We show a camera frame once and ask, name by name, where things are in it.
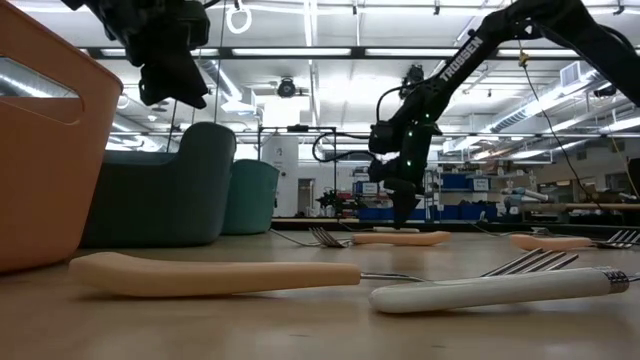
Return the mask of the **shelf with blue bins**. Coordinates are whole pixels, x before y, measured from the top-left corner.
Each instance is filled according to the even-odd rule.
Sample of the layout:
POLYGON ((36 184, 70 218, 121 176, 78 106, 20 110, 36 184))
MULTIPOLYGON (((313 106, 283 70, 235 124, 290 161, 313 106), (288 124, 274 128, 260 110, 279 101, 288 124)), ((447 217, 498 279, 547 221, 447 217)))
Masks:
MULTIPOLYGON (((352 195, 362 204, 355 211, 356 218, 392 222, 395 213, 382 186, 368 180, 365 167, 357 167, 352 174, 355 178, 352 195)), ((496 202, 488 199, 493 191, 490 178, 437 170, 428 171, 425 180, 427 194, 418 200, 409 221, 472 221, 482 216, 497 217, 496 202)))

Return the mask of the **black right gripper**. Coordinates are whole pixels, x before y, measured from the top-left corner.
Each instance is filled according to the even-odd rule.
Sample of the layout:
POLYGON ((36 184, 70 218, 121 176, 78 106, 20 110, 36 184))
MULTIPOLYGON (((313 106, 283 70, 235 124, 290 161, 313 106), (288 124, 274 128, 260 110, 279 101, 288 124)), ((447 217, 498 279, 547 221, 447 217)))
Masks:
POLYGON ((392 179, 391 199, 394 210, 394 226, 399 228, 410 219, 424 192, 424 172, 433 137, 433 125, 408 125, 394 127, 395 139, 400 146, 399 155, 386 162, 374 158, 369 167, 369 179, 387 182, 392 179))

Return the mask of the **black metal frame stand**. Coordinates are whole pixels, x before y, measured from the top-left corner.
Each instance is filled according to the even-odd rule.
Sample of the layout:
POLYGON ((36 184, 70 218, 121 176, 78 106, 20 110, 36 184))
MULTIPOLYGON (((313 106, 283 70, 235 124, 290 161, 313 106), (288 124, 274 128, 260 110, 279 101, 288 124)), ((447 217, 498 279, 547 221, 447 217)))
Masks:
POLYGON ((279 134, 284 136, 293 136, 298 138, 298 144, 299 144, 298 174, 300 179, 300 163, 301 163, 300 143, 301 141, 304 140, 306 137, 311 137, 312 142, 314 142, 315 139, 321 135, 324 135, 324 134, 335 135, 336 128, 335 127, 314 127, 314 126, 308 126, 308 125, 302 125, 302 124, 289 125, 289 126, 259 126, 257 131, 257 159, 258 160, 264 162, 261 156, 263 143, 274 134, 279 134))

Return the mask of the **white roll-up banner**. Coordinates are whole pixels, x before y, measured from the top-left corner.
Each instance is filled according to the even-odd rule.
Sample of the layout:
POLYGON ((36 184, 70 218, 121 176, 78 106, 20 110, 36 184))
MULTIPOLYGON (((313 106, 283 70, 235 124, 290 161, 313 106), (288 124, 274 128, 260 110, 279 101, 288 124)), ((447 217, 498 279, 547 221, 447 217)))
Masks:
POLYGON ((262 160, 278 170, 275 217, 293 217, 298 210, 298 138, 274 134, 263 143, 262 160))

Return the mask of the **white handled fork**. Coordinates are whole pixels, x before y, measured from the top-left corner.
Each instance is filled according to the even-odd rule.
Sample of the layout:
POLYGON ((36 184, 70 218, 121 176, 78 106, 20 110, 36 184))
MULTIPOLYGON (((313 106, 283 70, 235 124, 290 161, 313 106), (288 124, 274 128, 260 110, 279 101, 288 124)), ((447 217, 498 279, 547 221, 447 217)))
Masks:
POLYGON ((370 306, 406 314, 623 293, 640 281, 612 267, 587 267, 494 277, 420 282, 374 290, 370 306))

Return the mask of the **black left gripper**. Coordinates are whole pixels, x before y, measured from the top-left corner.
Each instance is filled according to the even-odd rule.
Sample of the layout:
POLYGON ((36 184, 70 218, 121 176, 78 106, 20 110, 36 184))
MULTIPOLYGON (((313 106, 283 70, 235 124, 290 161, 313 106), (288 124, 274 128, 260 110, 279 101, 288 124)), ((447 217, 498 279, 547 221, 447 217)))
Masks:
POLYGON ((140 99, 152 105, 173 98, 194 108, 205 108, 208 93, 194 63, 163 67, 150 63, 162 51, 188 52, 208 42, 210 20, 203 3, 196 0, 119 0, 114 38, 126 50, 127 59, 141 69, 140 99))

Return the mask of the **light teal plastic bin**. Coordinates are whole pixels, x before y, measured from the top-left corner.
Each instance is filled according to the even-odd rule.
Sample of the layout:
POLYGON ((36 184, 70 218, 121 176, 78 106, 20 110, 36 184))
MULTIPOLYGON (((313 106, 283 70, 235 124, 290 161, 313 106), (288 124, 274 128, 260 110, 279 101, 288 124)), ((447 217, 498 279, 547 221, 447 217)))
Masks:
POLYGON ((242 159, 232 166, 223 235, 255 235, 271 226, 279 170, 262 161, 242 159))

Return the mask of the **wooden workbench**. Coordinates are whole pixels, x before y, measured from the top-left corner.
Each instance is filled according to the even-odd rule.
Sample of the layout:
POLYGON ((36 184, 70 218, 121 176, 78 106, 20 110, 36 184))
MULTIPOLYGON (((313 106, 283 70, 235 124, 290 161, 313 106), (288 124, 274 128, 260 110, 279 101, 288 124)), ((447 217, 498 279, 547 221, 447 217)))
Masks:
POLYGON ((536 215, 555 215, 561 222, 568 222, 568 217, 577 213, 579 216, 613 216, 622 218, 640 213, 640 197, 624 192, 598 192, 589 189, 585 199, 579 202, 561 200, 549 193, 541 193, 524 187, 503 188, 503 203, 507 214, 522 221, 536 215))

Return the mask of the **orange plastic bin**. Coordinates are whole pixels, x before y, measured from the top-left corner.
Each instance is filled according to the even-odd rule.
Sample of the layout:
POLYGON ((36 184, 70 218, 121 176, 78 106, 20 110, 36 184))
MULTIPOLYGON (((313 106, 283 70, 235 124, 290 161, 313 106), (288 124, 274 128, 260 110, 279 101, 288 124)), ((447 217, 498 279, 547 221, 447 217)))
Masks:
POLYGON ((0 55, 76 94, 0 98, 3 274, 61 262, 79 246, 122 83, 8 0, 0 55))

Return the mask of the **dark teal plastic bin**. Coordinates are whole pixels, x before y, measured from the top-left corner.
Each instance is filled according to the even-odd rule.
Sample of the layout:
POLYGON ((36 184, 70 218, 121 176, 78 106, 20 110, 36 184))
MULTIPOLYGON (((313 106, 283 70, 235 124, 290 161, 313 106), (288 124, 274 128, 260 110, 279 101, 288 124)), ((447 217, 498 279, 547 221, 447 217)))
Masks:
POLYGON ((208 245, 222 232, 237 141, 212 122, 186 130, 175 153, 104 154, 82 248, 208 245))

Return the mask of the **black overhead rig bar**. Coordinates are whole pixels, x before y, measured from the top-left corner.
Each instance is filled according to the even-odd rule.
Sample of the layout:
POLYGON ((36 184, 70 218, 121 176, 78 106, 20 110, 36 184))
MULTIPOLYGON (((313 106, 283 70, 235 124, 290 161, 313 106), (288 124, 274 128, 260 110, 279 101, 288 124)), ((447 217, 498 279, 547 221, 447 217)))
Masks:
MULTIPOLYGON (((126 60, 124 48, 79 47, 81 52, 97 60, 126 60)), ((458 52, 452 47, 206 47, 191 51, 191 55, 202 59, 419 59, 447 60, 458 52)), ((524 52, 532 59, 544 61, 574 60, 579 55, 570 49, 530 48, 524 52)), ((507 60, 519 57, 520 50, 500 48, 485 58, 507 60)))

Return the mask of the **white ceiling vent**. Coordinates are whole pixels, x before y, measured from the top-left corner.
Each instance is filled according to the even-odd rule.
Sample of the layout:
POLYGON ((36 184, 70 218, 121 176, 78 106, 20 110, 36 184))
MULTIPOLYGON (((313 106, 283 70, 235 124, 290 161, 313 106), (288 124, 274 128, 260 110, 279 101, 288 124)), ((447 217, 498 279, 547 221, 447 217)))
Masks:
POLYGON ((559 72, 560 83, 563 89, 568 89, 581 82, 581 63, 575 61, 562 68, 559 72))

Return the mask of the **wooden handled fork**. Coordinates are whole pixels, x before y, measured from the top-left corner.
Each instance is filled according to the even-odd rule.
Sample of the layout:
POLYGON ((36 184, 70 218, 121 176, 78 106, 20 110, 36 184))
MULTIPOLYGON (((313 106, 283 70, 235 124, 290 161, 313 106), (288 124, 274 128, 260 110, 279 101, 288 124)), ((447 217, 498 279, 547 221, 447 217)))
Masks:
POLYGON ((72 260, 78 282, 113 294, 190 297, 357 285, 366 277, 344 263, 206 263, 162 261, 120 253, 94 253, 72 260))
POLYGON ((532 251, 568 251, 578 248, 595 247, 600 249, 628 250, 640 246, 640 231, 619 230, 607 240, 593 240, 586 237, 535 237, 514 234, 511 243, 521 250, 532 251))
POLYGON ((384 244, 393 246, 433 246, 449 241, 452 234, 446 231, 435 232, 361 232, 353 233, 349 238, 338 239, 323 228, 311 228, 311 235, 325 247, 346 248, 351 245, 384 244))

